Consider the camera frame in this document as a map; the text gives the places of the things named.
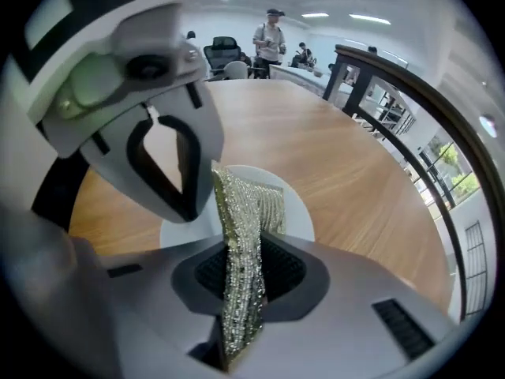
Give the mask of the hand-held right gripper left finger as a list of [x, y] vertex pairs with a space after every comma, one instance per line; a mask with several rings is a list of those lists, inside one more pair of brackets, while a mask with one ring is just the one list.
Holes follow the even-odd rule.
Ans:
[[174, 270], [200, 247], [100, 256], [44, 219], [7, 222], [7, 283], [22, 312], [85, 373], [213, 373], [201, 357], [217, 339], [213, 316]]

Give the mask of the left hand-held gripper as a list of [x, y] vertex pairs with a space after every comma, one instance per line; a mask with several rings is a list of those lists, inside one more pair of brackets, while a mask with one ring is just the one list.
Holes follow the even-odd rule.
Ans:
[[144, 147], [153, 121], [208, 138], [203, 61], [180, 31], [191, 0], [39, 0], [2, 33], [2, 157], [79, 152], [116, 190], [174, 223], [181, 194]]

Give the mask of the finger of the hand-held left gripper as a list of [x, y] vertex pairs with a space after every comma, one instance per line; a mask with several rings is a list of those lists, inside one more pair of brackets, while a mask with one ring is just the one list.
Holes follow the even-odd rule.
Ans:
[[165, 220], [189, 222], [203, 211], [213, 192], [211, 164], [223, 152], [224, 132], [208, 84], [201, 81], [167, 90], [153, 99], [159, 123], [182, 135], [178, 166], [184, 184], [180, 197], [167, 196]]

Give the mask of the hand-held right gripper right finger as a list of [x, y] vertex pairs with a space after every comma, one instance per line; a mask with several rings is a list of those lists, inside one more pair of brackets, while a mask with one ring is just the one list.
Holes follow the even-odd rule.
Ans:
[[420, 378], [436, 346], [456, 327], [445, 312], [367, 257], [286, 235], [265, 239], [307, 267], [323, 265], [328, 285], [296, 287], [319, 304], [296, 321], [264, 323], [236, 367], [238, 378]]

